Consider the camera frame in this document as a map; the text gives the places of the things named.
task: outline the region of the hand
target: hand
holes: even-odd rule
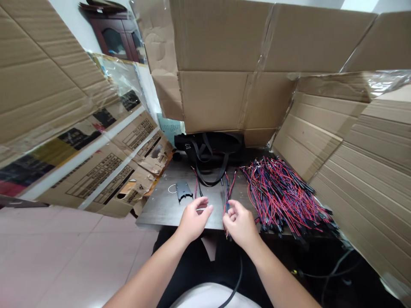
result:
[[[193,202],[184,209],[176,234],[180,239],[185,241],[187,245],[201,235],[208,218],[213,212],[213,206],[210,205],[207,207],[207,204],[208,198],[201,197],[193,200]]]
[[[246,253],[251,247],[261,241],[252,213],[236,200],[229,200],[233,206],[223,216],[223,224],[233,240]]]

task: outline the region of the forearm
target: forearm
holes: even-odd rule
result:
[[[187,246],[175,233],[104,308],[156,307]]]
[[[246,252],[256,266],[274,307],[320,308],[315,299],[291,275],[261,238]]]

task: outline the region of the pink tile floor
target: pink tile floor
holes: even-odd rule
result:
[[[1,209],[0,307],[102,307],[148,260],[156,239],[131,215]]]

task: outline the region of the table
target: table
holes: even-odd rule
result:
[[[271,156],[272,154],[268,153],[268,151],[254,149],[249,151],[247,154],[247,156],[251,159],[262,155]],[[235,167],[233,166],[229,166],[227,168],[227,174],[230,176],[230,182],[232,181],[234,170]],[[206,180],[209,179],[213,181],[217,176],[216,173],[217,170],[213,170],[211,174],[205,175],[204,178]],[[186,181],[191,192],[193,194],[195,193],[196,176],[190,168],[190,162],[185,154],[182,154],[181,161],[172,160],[167,169],[164,171],[154,191],[151,193],[150,198],[147,200],[142,213],[136,221],[138,226],[155,228],[156,226],[179,225],[183,210],[193,200],[191,197],[185,197],[179,203],[177,194],[171,194],[168,192],[168,188],[180,180]],[[253,215],[257,217],[256,210],[247,195],[247,186],[248,182],[246,178],[242,174],[241,170],[238,169],[231,199],[241,202],[244,207],[252,211]],[[208,204],[212,204],[214,206],[213,213],[208,219],[205,228],[223,230],[222,218],[224,197],[221,184],[217,184],[213,187],[205,187],[201,184],[201,190],[203,195],[208,197]],[[175,186],[171,187],[170,191],[175,192]]]

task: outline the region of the person's lap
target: person's lap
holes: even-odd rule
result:
[[[174,231],[175,229],[159,232],[153,253]],[[200,238],[187,247],[157,307],[170,307],[184,292],[205,282],[214,282],[234,289],[240,275],[240,257],[243,262],[243,275],[238,292],[261,307],[272,307],[257,269],[248,255],[234,241],[228,241],[223,234],[218,238],[213,262],[210,261]]]

